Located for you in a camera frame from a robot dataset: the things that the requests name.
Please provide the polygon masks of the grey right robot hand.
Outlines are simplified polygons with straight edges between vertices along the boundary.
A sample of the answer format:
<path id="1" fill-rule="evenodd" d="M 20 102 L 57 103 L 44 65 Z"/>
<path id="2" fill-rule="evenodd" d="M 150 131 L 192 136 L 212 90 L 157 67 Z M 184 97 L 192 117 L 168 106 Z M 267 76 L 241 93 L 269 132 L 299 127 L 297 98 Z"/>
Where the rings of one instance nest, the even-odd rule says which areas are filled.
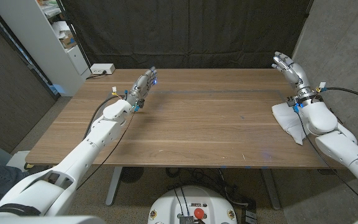
<path id="1" fill-rule="evenodd" d="M 295 92 L 297 102 L 303 106 L 312 104 L 316 99 L 316 92 L 311 89 L 302 67 L 281 52 L 275 52 L 273 61 L 272 67 L 284 74 L 285 79 Z"/>

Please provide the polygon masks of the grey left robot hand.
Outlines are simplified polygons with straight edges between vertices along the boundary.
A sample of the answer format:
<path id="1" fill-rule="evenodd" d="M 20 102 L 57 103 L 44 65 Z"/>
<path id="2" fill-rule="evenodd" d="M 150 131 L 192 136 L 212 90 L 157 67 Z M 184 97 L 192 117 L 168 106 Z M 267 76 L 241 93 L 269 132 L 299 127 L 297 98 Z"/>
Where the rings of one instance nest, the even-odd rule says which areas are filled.
<path id="1" fill-rule="evenodd" d="M 144 101 L 148 95 L 149 90 L 157 83 L 157 71 L 155 67 L 151 67 L 143 75 L 141 75 L 136 82 L 134 82 L 132 89 L 126 95 L 126 101 L 132 106 L 134 112 L 143 108 Z"/>

